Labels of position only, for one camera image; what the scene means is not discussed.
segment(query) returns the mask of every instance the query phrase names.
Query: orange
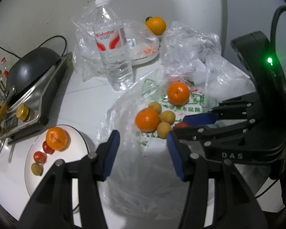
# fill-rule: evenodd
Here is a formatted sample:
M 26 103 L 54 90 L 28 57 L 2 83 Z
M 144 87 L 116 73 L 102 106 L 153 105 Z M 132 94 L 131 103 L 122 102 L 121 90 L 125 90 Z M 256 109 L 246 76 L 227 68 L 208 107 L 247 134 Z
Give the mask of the orange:
M 68 144 L 67 132 L 60 127 L 51 127 L 46 135 L 46 142 L 55 151 L 61 151 Z
M 173 105 L 182 106 L 188 102 L 190 90 L 186 84 L 182 82 L 174 82 L 168 87 L 167 96 Z
M 160 116 L 156 110 L 147 107 L 138 112 L 135 122 L 141 131 L 152 132 L 157 129 L 160 123 Z
M 155 35 L 161 35 L 166 30 L 166 23 L 161 17 L 152 17 L 146 21 L 145 25 Z

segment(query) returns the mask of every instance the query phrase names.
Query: cherry tomato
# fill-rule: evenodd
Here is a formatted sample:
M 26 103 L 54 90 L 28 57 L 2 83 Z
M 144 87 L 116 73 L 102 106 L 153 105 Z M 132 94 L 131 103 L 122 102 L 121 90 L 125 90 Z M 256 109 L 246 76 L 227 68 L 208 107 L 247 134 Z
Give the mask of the cherry tomato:
M 46 161 L 46 154 L 43 154 L 41 151 L 37 151 L 34 153 L 34 161 L 38 164 L 43 164 Z
M 42 143 L 42 149 L 47 154 L 53 154 L 53 152 L 54 152 L 54 150 L 48 146 L 46 141 Z
M 190 126 L 190 125 L 187 124 L 187 123 L 185 123 L 185 122 L 179 122 L 179 123 L 177 123 L 177 124 L 174 126 L 173 129 L 175 129 L 175 128 L 182 128 L 182 127 L 189 127 L 189 126 Z

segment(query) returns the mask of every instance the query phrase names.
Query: white bottle cap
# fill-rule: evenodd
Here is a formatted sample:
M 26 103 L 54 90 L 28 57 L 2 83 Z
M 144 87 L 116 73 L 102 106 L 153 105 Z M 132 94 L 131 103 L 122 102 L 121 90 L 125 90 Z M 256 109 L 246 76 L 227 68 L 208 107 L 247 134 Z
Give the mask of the white bottle cap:
M 108 4 L 108 3 L 110 3 L 110 0 L 96 0 L 95 1 L 96 7 L 103 6 L 103 5 Z

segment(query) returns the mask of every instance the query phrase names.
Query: blue gripper pad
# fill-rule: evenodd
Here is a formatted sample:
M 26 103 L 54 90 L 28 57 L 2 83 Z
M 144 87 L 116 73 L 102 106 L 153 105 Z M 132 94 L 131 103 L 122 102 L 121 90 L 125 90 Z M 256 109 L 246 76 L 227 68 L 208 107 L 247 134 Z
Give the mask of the blue gripper pad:
M 168 146 L 168 151 L 170 153 L 170 157 L 173 161 L 175 172 L 177 176 L 184 182 L 186 176 L 185 176 L 185 172 L 183 169 L 183 161 L 182 161 L 181 155 L 179 154 L 176 148 L 171 132 L 168 132 L 167 137 L 166 137 L 166 142 Z
M 104 180 L 106 180 L 106 178 L 110 176 L 112 166 L 116 158 L 116 153 L 120 145 L 120 133 L 117 130 L 113 130 L 107 143 L 110 144 L 110 147 L 108 149 L 107 156 L 104 160 L 103 165 L 102 178 Z
M 219 120 L 218 113 L 204 113 L 204 114 L 195 114 L 195 115 L 187 115 L 183 118 L 183 122 L 187 123 L 190 126 L 203 126 L 214 124 Z

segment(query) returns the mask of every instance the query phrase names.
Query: black cable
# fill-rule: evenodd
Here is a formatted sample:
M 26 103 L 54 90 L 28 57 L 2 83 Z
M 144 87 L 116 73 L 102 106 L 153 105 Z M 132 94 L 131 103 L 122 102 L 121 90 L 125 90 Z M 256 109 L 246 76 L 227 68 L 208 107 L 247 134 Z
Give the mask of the black cable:
M 38 47 L 41 47 L 43 44 L 47 43 L 49 40 L 51 39 L 54 39 L 54 38 L 62 38 L 64 41 L 65 41 L 65 49 L 63 51 L 63 54 L 61 55 L 61 57 L 65 54 L 65 51 L 67 49 L 67 40 L 64 36 L 61 36 L 61 35 L 55 35 L 55 36 L 52 36 L 51 38 L 47 39 L 46 41 L 44 41 L 42 44 L 40 44 Z
M 41 47 L 43 44 L 45 44 L 46 42 L 48 42 L 49 40 L 51 40 L 51 39 L 53 39 L 53 38 L 62 38 L 62 39 L 65 41 L 65 49 L 64 49 L 64 51 L 63 51 L 63 54 L 61 55 L 61 56 L 63 56 L 63 55 L 65 54 L 66 49 L 67 49 L 67 40 L 66 40 L 66 38 L 65 38 L 64 36 L 61 36 L 61 35 L 52 36 L 51 38 L 49 38 L 49 39 L 47 39 L 46 41 L 44 41 L 44 42 L 43 42 L 40 46 L 38 46 L 38 47 Z M 7 53 L 9 53 L 9 54 L 11 54 L 11 55 L 13 55 L 13 56 L 15 56 L 15 57 L 18 58 L 18 59 L 21 59 L 21 57 L 17 56 L 15 53 L 12 53 L 12 52 L 8 51 L 8 50 L 4 49 L 4 48 L 1 47 L 1 46 L 0 46 L 0 49 L 2 49 L 3 51 L 5 51 L 5 52 L 7 52 Z
M 8 51 L 8 50 L 4 49 L 4 48 L 1 47 L 1 46 L 0 46 L 0 49 L 2 49 L 3 51 L 5 51 L 5 52 L 7 52 L 7 53 L 9 53 L 9 54 L 11 54 L 11 55 L 14 55 L 14 56 L 15 56 L 16 58 L 18 58 L 18 59 L 21 59 L 21 57 L 17 56 L 15 53 L 12 53 L 12 52 Z
M 278 7 L 272 19 L 271 31 L 270 31 L 270 48 L 272 53 L 275 53 L 275 36 L 276 36 L 276 29 L 278 26 L 278 20 L 280 18 L 280 15 L 285 11 L 286 11 L 286 6 Z
M 271 189 L 279 179 L 275 180 L 267 189 L 265 189 L 261 194 L 257 195 L 255 198 L 260 198 L 262 195 L 264 195 L 269 189 Z
M 77 206 L 72 210 L 72 213 L 74 213 L 75 212 L 75 210 L 76 209 L 78 209 L 78 207 L 79 207 L 80 205 L 79 204 L 77 204 Z

